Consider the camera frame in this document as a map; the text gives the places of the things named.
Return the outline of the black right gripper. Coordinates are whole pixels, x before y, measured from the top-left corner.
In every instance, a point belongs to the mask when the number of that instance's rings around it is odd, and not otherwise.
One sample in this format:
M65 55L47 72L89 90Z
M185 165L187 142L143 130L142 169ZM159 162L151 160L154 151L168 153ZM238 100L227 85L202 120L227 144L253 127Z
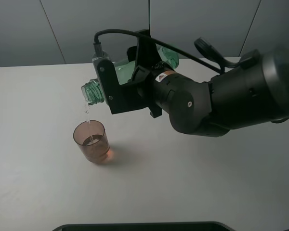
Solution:
M150 115L157 118L162 109L153 96L153 73L151 69L161 61L157 46L144 38L137 38L137 45L127 49L129 70L128 82L121 85L125 99L125 112L149 108Z

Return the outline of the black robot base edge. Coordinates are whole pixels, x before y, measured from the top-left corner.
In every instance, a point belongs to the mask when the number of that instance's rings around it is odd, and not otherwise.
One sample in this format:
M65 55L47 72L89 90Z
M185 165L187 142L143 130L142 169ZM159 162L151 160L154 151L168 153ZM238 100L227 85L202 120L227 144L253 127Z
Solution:
M216 221L118 224L66 224L54 231L233 231Z

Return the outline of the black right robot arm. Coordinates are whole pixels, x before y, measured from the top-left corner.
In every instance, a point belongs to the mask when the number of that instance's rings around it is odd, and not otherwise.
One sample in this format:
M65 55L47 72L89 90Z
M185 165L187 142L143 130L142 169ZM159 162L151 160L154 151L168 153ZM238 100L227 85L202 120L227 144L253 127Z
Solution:
M219 68L209 81L196 82L158 57L147 30L134 35L136 67L130 81L120 86L112 113L149 108L152 117L159 117L166 112L177 132L208 137L289 119L288 47L264 54L251 51L233 63L198 38L195 47Z

